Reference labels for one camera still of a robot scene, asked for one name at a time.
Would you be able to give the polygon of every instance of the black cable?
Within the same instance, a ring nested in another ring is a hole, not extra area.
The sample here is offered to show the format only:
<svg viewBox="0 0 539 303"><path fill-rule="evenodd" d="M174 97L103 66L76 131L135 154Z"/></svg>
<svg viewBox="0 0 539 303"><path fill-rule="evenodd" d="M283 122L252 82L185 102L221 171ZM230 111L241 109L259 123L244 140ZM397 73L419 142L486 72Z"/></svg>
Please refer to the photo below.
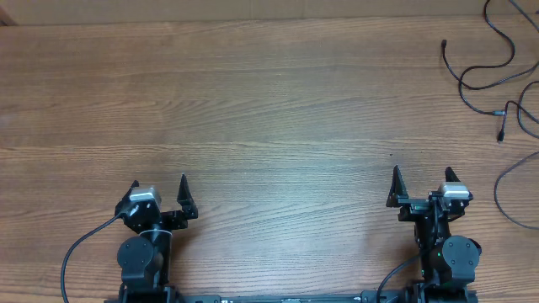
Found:
<svg viewBox="0 0 539 303"><path fill-rule="evenodd" d="M511 172L513 169L519 167L522 163L526 162L529 158L531 157L534 157L535 155L539 154L539 151L536 151L534 153L532 153L531 155L529 155L528 157L525 157L524 159L518 161L517 163L513 164L512 167L509 167L506 171L504 171L503 173L501 173L499 175L499 177L496 179L496 183L494 184L494 202L496 202L496 205L498 206L498 209L499 211L507 218L509 219L511 222L515 223L516 225L518 226L522 226L524 228L527 228L527 229L531 229L531 230L535 230L535 231L539 231L539 227L535 227L535 226L528 226L528 225L525 225L525 224L522 224L520 223L519 221L511 218L509 215L507 215L507 213L504 211L504 209L502 208L502 206L499 204L499 201L498 201L498 184L499 184L499 181L509 172Z"/></svg>
<svg viewBox="0 0 539 303"><path fill-rule="evenodd" d="M533 20L531 20L531 18L526 14L526 12L524 12L517 3L515 3L513 0L510 0L511 3L520 11L520 13L522 13L524 15L525 18L527 18L531 24L537 28L536 24L533 22ZM461 99L462 101L464 102L465 105L467 105L470 109L474 110L475 112L477 113L480 113L480 114L489 114L489 115L497 115L497 116L500 116L500 115L504 115L505 112L504 111L501 111L501 110L494 110L494 111L483 111L481 109L478 109L476 107L474 107L472 104L470 104L470 102L466 99L466 97L464 96L464 92L462 91L462 87L464 86L465 88L468 88L470 90L483 90L483 89L487 89L487 88L493 88L495 86L498 86L510 79L513 79L513 78L516 78L516 77L520 77L520 76L523 76L527 73L530 73L530 72L534 72L537 67L539 66L539 61L531 68L523 71L523 72L519 72L515 75L512 75L512 76L509 76L509 77L506 77L506 78L503 78L501 80L498 80L497 82L493 82L489 85L485 85L485 86L482 86L482 87L474 87L474 86L471 86L465 82L463 82L463 79L464 79L464 76L472 71L472 70L475 70L475 69L492 69L492 68L501 68L501 67L505 67L507 65L509 65L512 61L513 61L513 58L515 58L515 43L513 42L513 40L506 34L504 34L501 30L497 29L493 24L492 22L490 22L490 19L488 18L488 14L487 14L487 7L488 7L488 4L490 3L490 0L487 0L484 7L483 7L483 17L485 19L485 22L487 22L488 26L490 26L491 29L493 29L498 35L500 35L502 38L504 38L510 45L510 48L511 48L511 55L510 55L510 58L509 60L507 60L506 62L504 63L501 63L501 64L498 64L498 65L492 65L492 66L470 66L469 68L467 68L466 70L464 70L464 72L462 73L462 75L460 77L458 77L455 72L453 71L453 69L451 68L451 65L449 64L449 62L447 61L447 58L446 58L446 46L447 46L447 40L443 40L442 43L441 43L441 48L442 48L442 57L444 59L444 63L446 64L447 66L447 69L449 70L449 72L451 73L451 75L456 79L458 80L459 84L458 84L458 87L459 87L459 94L461 95Z"/></svg>
<svg viewBox="0 0 539 303"><path fill-rule="evenodd" d="M528 21L530 21L531 25L533 25L534 28L536 28L536 30L539 32L539 26L537 26L537 24L535 22L533 22L533 20L530 18L530 16L528 16L528 14L524 11L524 9L522 9L516 2L515 0L509 0L509 2L511 2L511 4L513 4L513 6L518 9L518 11L524 16L526 17L526 19L528 19Z"/></svg>
<svg viewBox="0 0 539 303"><path fill-rule="evenodd" d="M387 281L396 273L398 273L399 271L401 271L403 268L409 266L410 264L414 263L417 259L423 257L424 255L426 255L427 253L430 253L430 250L424 250L423 252L421 252L420 254L418 255L415 255L413 257L411 257L410 259L408 259L407 261L405 261L404 263L398 265L394 270L391 271L391 273L389 273L386 278L384 278L384 280L380 283L380 286L378 286L378 290L376 291L376 303L380 303L380 296L381 296L381 293L382 293L382 289L384 288L384 286L386 285Z"/></svg>
<svg viewBox="0 0 539 303"><path fill-rule="evenodd" d="M69 247L69 250L66 253L66 256L64 257L64 262L61 264L61 273L60 273L60 290L61 290L61 297L64 299L64 303L69 303L69 300L67 300L67 294L66 294L66 283L64 280L64 276L66 275L66 266L67 266L67 260L69 259L69 256L71 256L71 253L73 253L73 250L75 247L77 247L78 244L80 244L82 241L86 240L88 237L92 236L94 233L101 231L105 227L109 226L110 223L114 222L116 219L120 217L120 214L114 216L112 219L106 221L103 225L100 227L94 229L93 231L87 233L86 235L82 236L80 239L78 239L71 247Z"/></svg>
<svg viewBox="0 0 539 303"><path fill-rule="evenodd" d="M504 140L504 136L505 136L505 121L507 120L507 108L509 107L509 104L514 104L518 107L519 109L519 113L520 111L522 110L525 114L528 115L528 117L530 117L535 123L538 123L539 124L539 120L534 117L532 114L530 114L529 111L527 111L525 108L523 108L520 104L516 103L515 101L507 101L505 103L505 114L504 114L504 122L502 122L502 129L499 131L498 133L498 142L501 142Z"/></svg>
<svg viewBox="0 0 539 303"><path fill-rule="evenodd" d="M522 93L520 94L520 97L519 97L519 105L520 105L520 107L522 106L522 101L524 100L524 95L526 94L526 91L528 90L528 88L530 88L532 85L538 84L538 83L539 83L539 81L530 82L530 84L526 85L526 87L524 88L524 90L522 90ZM529 131L529 130L524 126L524 123L522 122L522 116L521 116L521 114L520 114L520 107L519 107L519 109L518 109L518 111L517 111L517 118L518 118L518 120L519 120L519 125L520 125L521 129L522 129L526 134L528 134L528 135L530 135L530 136L533 136L533 137L536 137L537 139L539 139L539 136L538 136L538 135L536 135L536 134L534 134L533 132ZM529 115L529 114L528 114L528 117L530 117L532 120L535 119L535 117L533 117L532 115Z"/></svg>

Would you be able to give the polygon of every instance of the wooden table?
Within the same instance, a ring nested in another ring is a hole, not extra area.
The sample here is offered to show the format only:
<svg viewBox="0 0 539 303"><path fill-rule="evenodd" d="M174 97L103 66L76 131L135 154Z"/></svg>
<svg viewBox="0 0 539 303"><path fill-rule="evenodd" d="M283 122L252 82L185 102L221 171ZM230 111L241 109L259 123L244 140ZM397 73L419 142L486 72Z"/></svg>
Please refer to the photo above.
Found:
<svg viewBox="0 0 539 303"><path fill-rule="evenodd" d="M469 82L538 59L521 16L493 22L517 56ZM59 302L73 242L113 215L133 179L177 208L181 173L200 211L174 233L172 280L185 295L375 289L417 252L413 224L385 207L399 164L412 196L437 189L446 166L473 192L451 231L483 245L472 284L481 302L535 302L539 233L499 213L493 186L539 141L512 109L496 142L501 118L459 99L442 39L458 72L510 53L480 16L1 28L0 301ZM502 109L538 78L468 96ZM526 97L534 113L537 97ZM538 168L518 168L499 193L535 225ZM75 250L71 302L117 294L116 250L133 235L116 222Z"/></svg>

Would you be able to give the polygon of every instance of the cable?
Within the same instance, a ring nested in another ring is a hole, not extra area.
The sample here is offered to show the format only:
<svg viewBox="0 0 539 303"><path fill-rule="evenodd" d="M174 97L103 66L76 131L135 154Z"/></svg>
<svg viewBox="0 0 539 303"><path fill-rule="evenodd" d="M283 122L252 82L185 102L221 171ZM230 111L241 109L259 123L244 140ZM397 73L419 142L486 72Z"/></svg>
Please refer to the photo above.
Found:
<svg viewBox="0 0 539 303"><path fill-rule="evenodd" d="M534 153L532 153L531 155L525 157L524 159L518 161L517 163L513 164L512 167L509 167L506 171L504 171L503 173L501 173L499 175L499 177L496 179L496 183L494 184L494 202L496 202L496 206L498 206L498 209L499 211L501 211L501 213L507 218L509 219L511 222L515 223L516 225L518 226L522 226L524 228L527 228L527 229L531 229L531 230L535 230L535 231L539 231L539 227L535 227L535 226L528 226L528 225L525 225L525 224L522 224L520 223L519 221L511 218L509 215L507 215L507 213L504 211L504 209L502 208L502 206L499 204L499 201L498 201L498 184L499 184L499 181L509 172L511 172L513 169L519 167L522 163L526 162L528 159L530 159L531 157L534 157L535 155L539 154L539 151L536 151Z"/></svg>
<svg viewBox="0 0 539 303"><path fill-rule="evenodd" d="M528 19L531 24L537 29L537 26L536 24L533 22L533 20L530 18L530 16L528 16L526 14L526 12L524 12L520 6L513 0L510 0L510 2L519 10L520 13L522 13L524 15L524 17L526 19ZM488 18L488 14L487 14L487 7L488 7L488 4L490 3L490 0L487 0L484 7L483 7L483 17L485 19L485 22L487 22L488 26L490 26L491 29L493 29L498 35L500 35L502 38L504 38L510 45L510 48L511 48L511 55L510 55L510 58L508 61L504 62L504 63L501 63L501 64L498 64L498 65L491 65L491 66L470 66L468 67L466 70L464 70L464 72L462 72L462 75L460 77L458 77L455 72L453 71L453 69L451 68L451 65L449 64L448 60L447 60L447 57L446 57L446 46L447 46L447 40L443 40L441 42L441 51L442 51L442 57L444 59L444 63L446 64L447 66L447 69L449 70L449 72L451 73L451 75L456 79L458 80L458 87L459 87L459 94L461 95L461 99L462 99L462 102L464 102L465 105L467 105L470 109L474 110L475 112L479 113L479 114L488 114L488 115L495 115L495 116L500 116L500 115L504 115L505 112L504 111L501 111L501 110L494 110L494 111L483 111L481 109L478 109L476 107L474 107L472 104L470 104L470 102L466 99L466 97L464 96L464 92L462 91L462 87L465 87L465 88L468 88L470 90L483 90L483 89L487 89L487 88L493 88L495 86L498 86L510 79L513 79L513 78L516 78L516 77L520 77L520 76L523 76L523 75L526 75L527 73L530 73L530 72L534 72L537 67L539 66L539 61L531 68L523 71L523 72L519 72L515 75L512 75L512 76L509 76L509 77L506 77L506 78L503 78L501 80L498 80L497 82L493 82L489 85L485 85L485 86L482 86L482 87L474 87L474 86L471 86L467 83L465 83L463 81L464 79L464 76L472 71L472 70L475 70L475 69L493 69L493 68L501 68L501 67L505 67L507 65L509 65L512 61L513 61L513 58L515 58L515 53L516 53L516 48L515 48L515 43L513 42L513 40L506 34L504 34L501 30L497 29L493 24L492 22L490 22L490 19Z"/></svg>
<svg viewBox="0 0 539 303"><path fill-rule="evenodd" d="M386 278L384 278L384 280L380 283L380 286L378 287L378 290L376 291L376 303L380 303L380 294L382 293L382 289L384 288L384 286L386 285L387 281L396 273L398 273L399 271L401 271L403 268L409 266L410 264L414 263L417 259L423 257L424 255L426 255L427 253L430 253L430 250L424 250L423 252L421 252L420 254L417 254L413 257L411 257L410 259L408 259L407 261L405 261L404 263L398 265L394 270L391 271L391 273L389 273Z"/></svg>
<svg viewBox="0 0 539 303"><path fill-rule="evenodd" d="M528 90L528 88L530 88L532 85L538 84L538 83L539 83L539 81L530 82L530 84L528 84L528 85L524 88L524 90L522 90L522 93L520 94L520 97L519 97L519 105L520 105L520 107L521 107L521 105L522 105L522 101L524 100L524 95L526 94L526 91ZM518 109L518 111L517 111L517 118L518 118L519 125L520 125L521 129L522 129L526 134L528 134L528 135L530 135L530 136L533 136L533 137L536 137L537 139L539 139L539 136L538 136L538 135L536 135L536 134L534 134L533 132L529 131L529 130L524 126L524 123L522 122L522 116L521 116L521 114L520 114L520 107L519 107L519 109ZM532 115L529 115L529 114L528 114L528 117L530 117L532 120L536 121L536 120L535 120L535 117L533 117Z"/></svg>
<svg viewBox="0 0 539 303"><path fill-rule="evenodd" d="M511 2L511 4L513 4L513 6L518 9L518 11L520 13L522 13L522 15L524 17L526 17L526 19L528 19L528 21L530 21L531 25L533 25L534 28L536 28L536 30L539 32L539 26L537 26L537 24L535 22L533 22L533 20L530 18L530 16L528 16L528 14L526 12L524 12L524 10L516 3L515 0L509 0L509 2Z"/></svg>
<svg viewBox="0 0 539 303"><path fill-rule="evenodd" d="M539 120L538 120L536 117L534 117L532 114L530 114L530 112L527 111L525 108L523 108L520 104L516 103L515 101L507 101L507 102L505 103L504 122L502 122L502 129L501 129L501 130L499 131L499 133L498 133L498 142L501 142L501 141L504 140L504 136L505 136L505 121L507 120L507 108L509 107L509 104L514 104L514 105L516 105L516 106L518 107L518 109L519 109L519 113L520 113L520 111L522 110L522 111L523 111L525 114L527 114L528 117L530 117L535 123L538 123L538 124L539 124Z"/></svg>
<svg viewBox="0 0 539 303"><path fill-rule="evenodd" d="M66 284L64 280L64 276L66 275L66 266L67 266L67 260L69 259L69 256L71 256L71 253L73 253L73 250L75 247L78 246L82 241L86 240L88 237L92 236L94 233L101 231L105 227L109 226L110 223L114 222L116 219L120 217L120 214L114 216L112 219L106 221L103 225L100 227L94 229L93 231L87 233L86 235L82 236L80 239L78 239L71 247L69 247L69 250L66 253L66 256L64 257L64 262L61 264L61 273L60 273L60 290L61 290L61 297L64 299L64 303L69 303L69 300L67 299L66 294Z"/></svg>

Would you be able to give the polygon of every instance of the wood grain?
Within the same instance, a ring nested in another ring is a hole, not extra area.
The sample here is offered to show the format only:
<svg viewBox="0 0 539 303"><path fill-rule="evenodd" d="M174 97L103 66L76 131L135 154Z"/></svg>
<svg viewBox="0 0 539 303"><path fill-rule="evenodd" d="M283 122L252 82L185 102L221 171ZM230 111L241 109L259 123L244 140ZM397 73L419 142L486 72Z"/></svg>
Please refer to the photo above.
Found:
<svg viewBox="0 0 539 303"><path fill-rule="evenodd" d="M469 82L539 59L522 18L493 22L517 56ZM412 224L385 207L399 164L413 196L436 189L449 165L474 193L451 231L483 246L473 284L482 302L535 302L539 233L498 212L493 186L539 141L512 114L496 142L501 119L462 104L442 39L458 71L509 55L476 17L1 28L0 301L60 301L69 246L112 216L135 178L175 208L181 173L200 207L174 234L172 279L185 295L374 289L417 252ZM501 109L532 79L469 96ZM537 97L526 95L534 113ZM517 168L499 192L535 225L538 168ZM115 254L130 236L117 222L75 251L72 302L115 296Z"/></svg>

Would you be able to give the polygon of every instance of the wall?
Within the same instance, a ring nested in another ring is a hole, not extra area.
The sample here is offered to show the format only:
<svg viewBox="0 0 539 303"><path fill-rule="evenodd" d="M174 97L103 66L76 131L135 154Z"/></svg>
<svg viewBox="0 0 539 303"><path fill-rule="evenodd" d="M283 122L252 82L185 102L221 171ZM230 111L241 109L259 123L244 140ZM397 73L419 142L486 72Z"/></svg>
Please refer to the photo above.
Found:
<svg viewBox="0 0 539 303"><path fill-rule="evenodd" d="M537 0L518 0L528 13ZM363 16L480 14L481 0L0 0L7 24L107 24L120 22L300 19ZM517 13L493 0L490 13Z"/></svg>

